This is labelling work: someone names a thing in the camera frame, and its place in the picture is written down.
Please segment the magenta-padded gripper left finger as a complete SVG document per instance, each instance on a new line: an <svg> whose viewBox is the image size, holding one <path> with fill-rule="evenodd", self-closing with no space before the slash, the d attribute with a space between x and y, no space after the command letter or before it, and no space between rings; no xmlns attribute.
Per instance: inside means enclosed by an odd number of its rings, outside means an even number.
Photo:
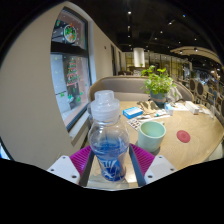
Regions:
<svg viewBox="0 0 224 224"><path fill-rule="evenodd" d="M80 149L71 156L62 155L47 171L77 184L86 187L94 159L90 146Z"/></svg>

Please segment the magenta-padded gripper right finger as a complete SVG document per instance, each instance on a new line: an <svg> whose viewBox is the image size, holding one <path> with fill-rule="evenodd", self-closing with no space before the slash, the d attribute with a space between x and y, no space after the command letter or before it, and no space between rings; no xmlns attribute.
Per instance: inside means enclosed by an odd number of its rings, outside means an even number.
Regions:
<svg viewBox="0 0 224 224"><path fill-rule="evenodd" d="M155 182L177 171L163 155L154 156L134 144L129 144L129 155L139 187Z"/></svg>

